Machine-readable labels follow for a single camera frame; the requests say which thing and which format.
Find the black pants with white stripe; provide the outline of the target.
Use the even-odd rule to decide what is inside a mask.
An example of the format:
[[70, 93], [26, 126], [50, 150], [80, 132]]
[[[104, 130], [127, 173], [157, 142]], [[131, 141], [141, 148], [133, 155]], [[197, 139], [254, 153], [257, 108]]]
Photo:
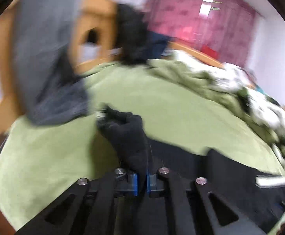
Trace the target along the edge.
[[[97, 128], [120, 170], [138, 176], [138, 195], [122, 187], [121, 234], [267, 234], [285, 215], [285, 177], [265, 174], [214, 149], [205, 156], [147, 138], [142, 118], [110, 107]], [[147, 193], [147, 174], [163, 181]], [[280, 228], [285, 234], [285, 223]]]

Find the green bed sheet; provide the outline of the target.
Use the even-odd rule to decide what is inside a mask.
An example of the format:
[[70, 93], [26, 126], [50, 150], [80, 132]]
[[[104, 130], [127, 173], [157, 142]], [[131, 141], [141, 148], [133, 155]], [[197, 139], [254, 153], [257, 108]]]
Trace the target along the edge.
[[150, 73], [120, 63], [91, 69], [84, 84], [90, 115], [59, 126], [36, 126], [26, 116], [11, 125], [0, 154], [0, 210], [20, 229], [78, 178], [96, 179], [118, 164], [95, 124], [108, 103], [142, 117], [147, 136], [204, 155], [207, 147], [256, 168], [285, 175], [267, 145], [224, 106]]

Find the navy blue garment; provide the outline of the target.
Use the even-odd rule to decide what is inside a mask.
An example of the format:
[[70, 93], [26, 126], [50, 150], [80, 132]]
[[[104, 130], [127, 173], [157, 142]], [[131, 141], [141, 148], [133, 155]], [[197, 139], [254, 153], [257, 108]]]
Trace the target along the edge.
[[153, 31], [148, 31], [147, 45], [143, 54], [143, 58], [145, 60], [160, 59], [162, 53], [167, 48], [169, 41], [171, 41], [170, 36]]

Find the green fleece blanket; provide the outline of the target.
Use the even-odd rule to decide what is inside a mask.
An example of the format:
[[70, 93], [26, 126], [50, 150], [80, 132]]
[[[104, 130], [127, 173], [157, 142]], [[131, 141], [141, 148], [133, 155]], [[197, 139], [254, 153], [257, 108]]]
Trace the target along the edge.
[[245, 98], [246, 93], [235, 94], [213, 90], [211, 74], [206, 71], [192, 72], [181, 61], [149, 60], [148, 65], [150, 65], [151, 74], [186, 87], [199, 96], [224, 106], [234, 116], [244, 121], [268, 145], [280, 143], [273, 129], [257, 124], [251, 117], [251, 113], [245, 110], [246, 106], [242, 104], [241, 97]]

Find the wooden bed frame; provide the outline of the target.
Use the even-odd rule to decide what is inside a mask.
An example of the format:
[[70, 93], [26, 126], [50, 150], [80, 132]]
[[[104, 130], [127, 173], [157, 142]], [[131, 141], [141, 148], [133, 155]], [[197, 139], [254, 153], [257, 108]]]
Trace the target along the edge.
[[[4, 139], [3, 134], [24, 113], [13, 88], [11, 59], [13, 22], [19, 1], [12, 1], [0, 15], [0, 142]], [[99, 51], [94, 58], [75, 63], [73, 69], [83, 73], [104, 62], [118, 60], [118, 55], [110, 53], [117, 35], [116, 3], [112, 0], [83, 0], [81, 15], [73, 29], [70, 56], [76, 60], [81, 54], [79, 47], [88, 42], [97, 45]]]

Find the black jacket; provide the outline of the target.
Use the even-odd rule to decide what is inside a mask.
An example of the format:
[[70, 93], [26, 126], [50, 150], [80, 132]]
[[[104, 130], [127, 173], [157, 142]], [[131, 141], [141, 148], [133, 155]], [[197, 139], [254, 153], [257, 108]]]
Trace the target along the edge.
[[127, 65], [146, 62], [147, 23], [144, 13], [129, 4], [118, 4], [116, 12], [116, 47], [121, 48], [121, 61]]

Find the white flower pattern duvet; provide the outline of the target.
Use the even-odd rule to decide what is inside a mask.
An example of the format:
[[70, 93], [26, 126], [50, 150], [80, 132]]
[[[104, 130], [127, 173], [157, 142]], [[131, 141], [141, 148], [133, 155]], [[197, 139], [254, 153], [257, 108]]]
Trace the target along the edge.
[[244, 71], [234, 64], [224, 63], [221, 68], [208, 65], [184, 50], [173, 50], [172, 58], [181, 61], [192, 72], [206, 71], [212, 76], [211, 88], [220, 92], [244, 94], [241, 102], [245, 110], [259, 125], [266, 125], [273, 129], [278, 137], [279, 144], [269, 145], [279, 162], [285, 167], [285, 110], [271, 96], [255, 89]]

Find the pink curtain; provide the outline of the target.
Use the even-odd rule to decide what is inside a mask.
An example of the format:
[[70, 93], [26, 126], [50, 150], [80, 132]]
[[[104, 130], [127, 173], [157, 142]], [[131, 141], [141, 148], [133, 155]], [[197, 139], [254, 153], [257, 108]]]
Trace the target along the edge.
[[148, 28], [244, 67], [257, 11], [243, 0], [148, 0]]

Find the grey jeans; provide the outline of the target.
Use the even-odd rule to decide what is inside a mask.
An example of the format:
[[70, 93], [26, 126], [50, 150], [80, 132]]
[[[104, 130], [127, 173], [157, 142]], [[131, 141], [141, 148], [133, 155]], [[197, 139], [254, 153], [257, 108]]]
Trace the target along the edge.
[[64, 124], [88, 113], [88, 94], [69, 59], [81, 0], [20, 0], [14, 19], [18, 98], [35, 125]]

